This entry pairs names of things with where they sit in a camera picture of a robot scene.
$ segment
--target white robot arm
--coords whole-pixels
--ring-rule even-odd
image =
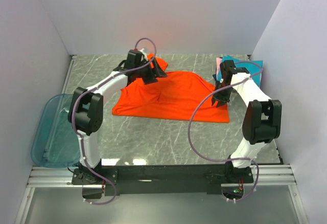
[[[77,112],[75,113],[75,124],[78,132],[78,141],[80,146],[80,163],[86,167],[85,158],[91,168],[95,168],[100,162],[100,153],[98,150],[98,130],[103,120],[103,105],[110,100],[116,92],[126,87],[136,78],[142,78],[145,84],[157,82],[157,77],[166,77],[166,73],[160,68],[156,60],[152,61],[152,66],[147,65],[138,71],[129,72],[123,75],[117,75],[119,72],[131,70],[144,65],[149,60],[146,50],[130,50],[127,59],[114,69],[105,79],[88,88],[78,87],[74,91],[73,100],[69,109],[68,120],[72,122],[73,107],[77,98],[87,90],[95,89],[94,92],[87,94],[80,101]],[[82,151],[82,140],[85,155]]]
[[[258,152],[280,133],[282,104],[279,100],[271,100],[250,78],[245,68],[236,68],[232,60],[220,64],[222,81],[216,83],[216,89],[231,85],[245,105],[247,112],[243,122],[243,139],[236,151],[230,156],[235,158],[255,159]],[[212,103],[218,101],[217,107],[229,102],[231,88],[213,95]],[[235,168],[246,168],[251,165],[250,160],[234,160]]]

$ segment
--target marble surface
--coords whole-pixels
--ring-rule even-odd
[[[127,55],[77,55],[66,85],[66,93],[78,86],[91,86],[106,76]],[[168,64],[167,71],[190,71],[214,83],[212,74],[216,57],[220,54],[164,54],[158,55]],[[246,60],[246,55],[233,55]],[[188,121],[121,117],[111,114],[120,93],[116,93],[104,107],[104,122],[99,130],[99,150],[103,163],[108,165],[172,165],[207,164],[191,149],[187,138]],[[246,106],[235,92],[228,105],[230,123],[193,122],[191,128],[195,147],[205,156],[225,159],[239,145]],[[280,163],[275,142],[258,154],[258,163]]]

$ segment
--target plastic tray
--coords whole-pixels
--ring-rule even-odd
[[[64,168],[78,163],[78,139],[67,118],[72,97],[60,94],[46,103],[31,150],[36,165]]]

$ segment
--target red cloth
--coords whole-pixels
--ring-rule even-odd
[[[168,64],[163,59],[156,60],[163,70],[167,68]],[[215,90],[214,85],[192,72],[167,72],[167,75],[148,85],[144,85],[139,78],[123,88],[112,114],[189,120],[203,98]],[[228,123],[227,105],[216,108],[211,106],[211,99],[208,98],[195,114],[194,121]]]

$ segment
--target white enclosure wall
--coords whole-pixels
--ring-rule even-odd
[[[70,54],[251,54],[279,0],[41,0]]]
[[[39,0],[0,0],[0,223],[14,223],[42,109],[61,92],[68,65]]]
[[[311,223],[326,223],[327,0],[281,0],[253,59],[263,90],[283,104],[278,147],[290,163]]]

